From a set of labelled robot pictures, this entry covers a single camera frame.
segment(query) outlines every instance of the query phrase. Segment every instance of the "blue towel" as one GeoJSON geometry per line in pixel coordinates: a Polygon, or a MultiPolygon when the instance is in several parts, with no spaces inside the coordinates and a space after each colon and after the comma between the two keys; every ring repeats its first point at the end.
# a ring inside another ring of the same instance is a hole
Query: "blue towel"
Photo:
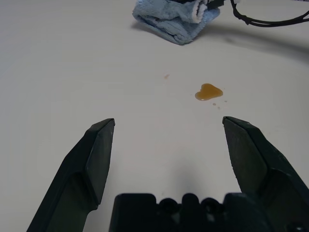
{"type": "Polygon", "coordinates": [[[179,3],[171,0],[138,0],[133,16],[175,44],[190,43],[220,13],[207,10],[207,0],[179,3]]]}

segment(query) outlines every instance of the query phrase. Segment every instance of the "black cable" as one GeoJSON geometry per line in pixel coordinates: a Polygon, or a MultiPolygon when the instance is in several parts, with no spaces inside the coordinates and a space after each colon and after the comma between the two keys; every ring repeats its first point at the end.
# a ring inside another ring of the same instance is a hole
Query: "black cable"
{"type": "Polygon", "coordinates": [[[263,28],[274,28],[274,27],[283,27],[283,26],[288,26],[288,25],[294,25],[298,23],[304,23],[304,22],[309,22],[309,19],[304,19],[307,15],[309,15],[309,11],[304,13],[301,16],[298,16],[296,18],[288,19],[288,20],[283,20],[283,21],[263,21],[263,20],[257,20],[254,18],[249,18],[245,15],[242,15],[239,13],[237,10],[237,4],[234,2],[234,0],[231,0],[232,7],[233,7],[233,14],[236,18],[244,21],[247,25],[253,25],[256,27],[263,27],[263,28]]]}

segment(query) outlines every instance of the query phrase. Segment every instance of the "folded cloth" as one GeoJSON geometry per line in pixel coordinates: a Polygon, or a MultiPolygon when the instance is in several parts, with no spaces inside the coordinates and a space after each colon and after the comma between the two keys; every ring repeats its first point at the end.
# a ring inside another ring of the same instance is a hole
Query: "folded cloth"
{"type": "Polygon", "coordinates": [[[207,10],[207,0],[179,3],[172,0],[138,0],[133,16],[175,44],[190,43],[206,24],[216,18],[218,8],[207,10]]]}

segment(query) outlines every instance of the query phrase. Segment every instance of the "white table surface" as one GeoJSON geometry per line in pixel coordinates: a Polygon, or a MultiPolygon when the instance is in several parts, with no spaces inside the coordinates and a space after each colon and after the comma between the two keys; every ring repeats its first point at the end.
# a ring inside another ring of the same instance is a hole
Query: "white table surface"
{"type": "MultiPolygon", "coordinates": [[[[0,2],[0,231],[27,230],[63,158],[109,117],[110,173],[85,232],[108,231],[119,193],[221,201],[238,192],[223,116],[258,126],[309,185],[309,23],[246,26],[226,2],[193,43],[178,46],[136,24],[134,4],[0,2]],[[196,100],[203,83],[224,95],[196,100]]],[[[289,0],[239,6],[268,20],[308,9],[289,0]]]]}

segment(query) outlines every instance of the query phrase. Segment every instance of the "brown liquid puddle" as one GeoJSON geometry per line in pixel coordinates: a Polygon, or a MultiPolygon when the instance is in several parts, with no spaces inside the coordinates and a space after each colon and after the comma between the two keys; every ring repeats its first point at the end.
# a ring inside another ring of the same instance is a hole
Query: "brown liquid puddle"
{"type": "Polygon", "coordinates": [[[211,85],[211,84],[203,84],[200,92],[195,94],[195,98],[200,101],[207,101],[212,98],[217,98],[223,95],[222,90],[211,85]]]}

